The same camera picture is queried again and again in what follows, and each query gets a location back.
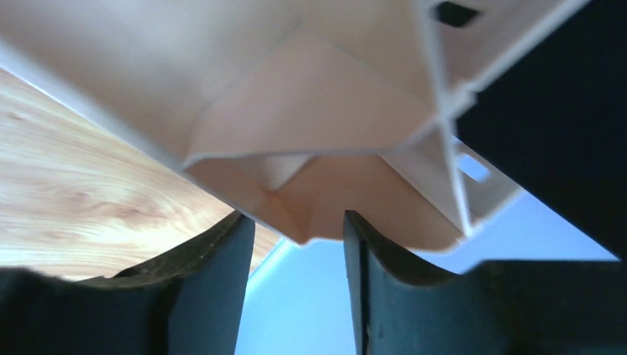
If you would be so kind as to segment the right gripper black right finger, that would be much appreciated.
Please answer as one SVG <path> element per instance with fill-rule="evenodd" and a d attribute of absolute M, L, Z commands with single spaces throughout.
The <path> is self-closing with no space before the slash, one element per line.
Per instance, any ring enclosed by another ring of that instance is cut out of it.
<path fill-rule="evenodd" d="M 488 260 L 455 274 L 355 211 L 343 223 L 358 354 L 624 354 L 626 264 Z"/>

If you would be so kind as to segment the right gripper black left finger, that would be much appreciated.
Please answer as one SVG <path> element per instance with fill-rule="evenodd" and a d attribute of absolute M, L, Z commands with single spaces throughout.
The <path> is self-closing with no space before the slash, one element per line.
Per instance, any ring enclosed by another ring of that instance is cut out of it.
<path fill-rule="evenodd" d="M 233 354 L 255 224 L 232 212 L 113 277 L 1 270 L 3 354 Z"/>

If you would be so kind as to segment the peach file organizer rack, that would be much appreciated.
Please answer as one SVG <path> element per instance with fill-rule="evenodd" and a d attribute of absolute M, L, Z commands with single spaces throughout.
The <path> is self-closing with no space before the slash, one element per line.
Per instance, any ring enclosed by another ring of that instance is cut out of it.
<path fill-rule="evenodd" d="M 3 1 L 1 66 L 305 244 L 354 210 L 413 249 L 521 187 L 456 121 L 582 1 Z"/>

